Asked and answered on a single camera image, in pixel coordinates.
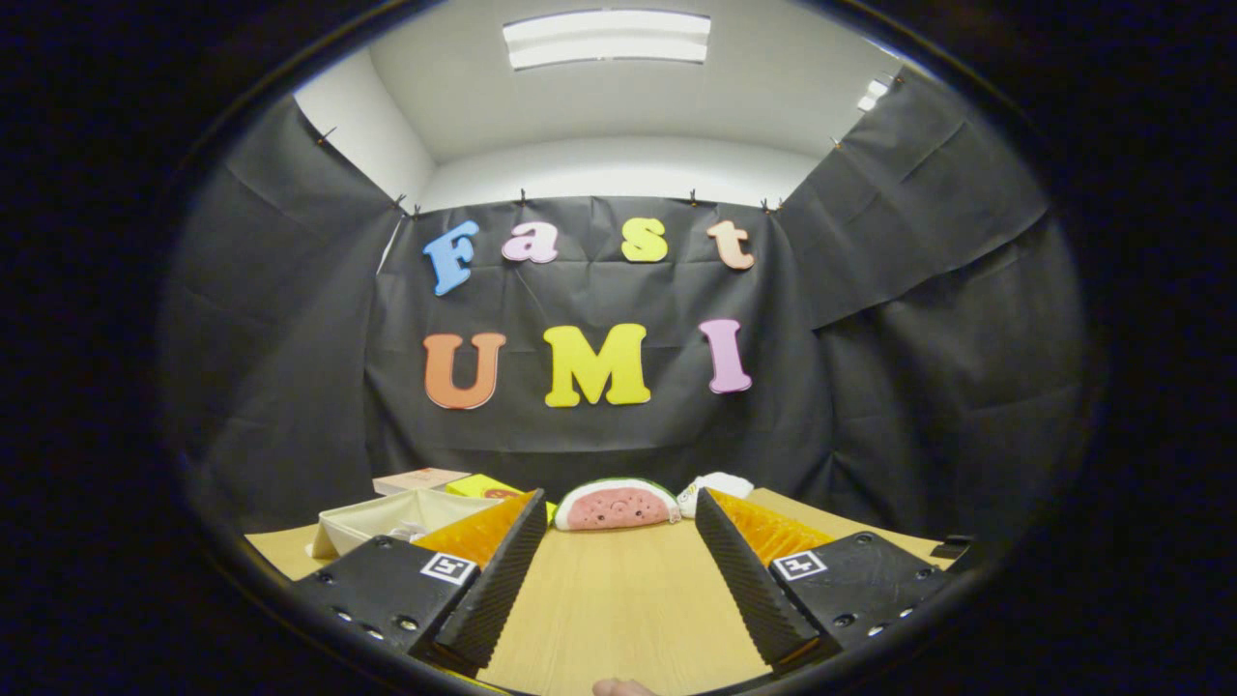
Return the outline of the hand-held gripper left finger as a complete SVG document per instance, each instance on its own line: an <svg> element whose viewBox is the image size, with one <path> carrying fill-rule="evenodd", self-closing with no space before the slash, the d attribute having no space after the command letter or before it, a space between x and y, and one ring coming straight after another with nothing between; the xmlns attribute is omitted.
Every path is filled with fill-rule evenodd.
<svg viewBox="0 0 1237 696"><path fill-rule="evenodd" d="M374 537L293 586L362 643L473 677L490 664L546 529L544 490L531 490L416 541Z"/></svg>

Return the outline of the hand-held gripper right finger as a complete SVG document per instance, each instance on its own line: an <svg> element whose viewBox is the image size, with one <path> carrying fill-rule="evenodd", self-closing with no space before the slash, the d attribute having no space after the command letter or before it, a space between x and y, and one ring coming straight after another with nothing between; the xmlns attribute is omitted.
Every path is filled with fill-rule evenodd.
<svg viewBox="0 0 1237 696"><path fill-rule="evenodd" d="M852 651L952 581L875 532L830 537L717 490L700 490L695 528L776 673Z"/></svg>

